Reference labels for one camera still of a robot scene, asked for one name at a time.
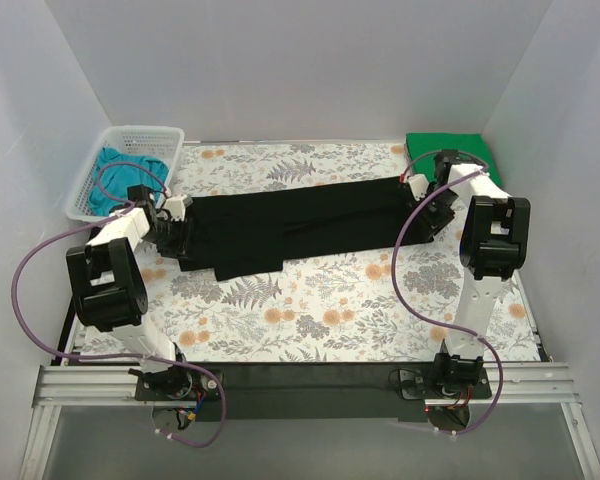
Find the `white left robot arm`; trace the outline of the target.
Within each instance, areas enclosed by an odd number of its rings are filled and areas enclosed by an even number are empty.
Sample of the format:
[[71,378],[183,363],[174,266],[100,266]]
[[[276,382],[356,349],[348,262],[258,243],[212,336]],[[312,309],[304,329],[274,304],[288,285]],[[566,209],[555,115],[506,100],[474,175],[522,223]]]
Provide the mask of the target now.
[[149,316],[135,250],[147,241],[169,257],[182,253],[192,199],[172,196],[156,207],[147,186],[132,186],[127,193],[127,200],[114,202],[99,233],[66,254],[74,309],[84,326],[111,335],[137,356],[139,367],[131,374],[145,387],[180,400],[191,392],[195,375],[182,365],[180,348]]

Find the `black t shirt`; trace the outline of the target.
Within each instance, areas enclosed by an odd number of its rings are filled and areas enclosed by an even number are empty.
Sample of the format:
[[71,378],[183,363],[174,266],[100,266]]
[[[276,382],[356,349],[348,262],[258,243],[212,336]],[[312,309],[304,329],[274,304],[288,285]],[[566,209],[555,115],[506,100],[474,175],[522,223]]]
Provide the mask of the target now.
[[195,257],[183,271],[211,269],[219,281],[278,272],[286,260],[388,248],[414,210],[396,177],[199,197]]

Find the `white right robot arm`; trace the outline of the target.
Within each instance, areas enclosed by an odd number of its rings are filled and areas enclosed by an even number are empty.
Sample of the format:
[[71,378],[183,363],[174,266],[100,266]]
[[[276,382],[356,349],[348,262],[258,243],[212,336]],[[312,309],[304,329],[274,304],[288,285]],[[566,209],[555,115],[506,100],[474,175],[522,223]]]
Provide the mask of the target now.
[[469,395],[487,386],[484,351],[495,348],[486,340],[497,297],[526,259],[531,204],[498,187],[487,173],[486,161],[453,149],[426,152],[411,161],[431,157],[435,181],[421,174],[402,176],[418,205],[407,218],[396,240],[398,249],[411,225],[439,200],[445,207],[459,199],[467,207],[459,258],[464,280],[455,321],[441,350],[430,363],[405,372],[403,384],[420,396]]

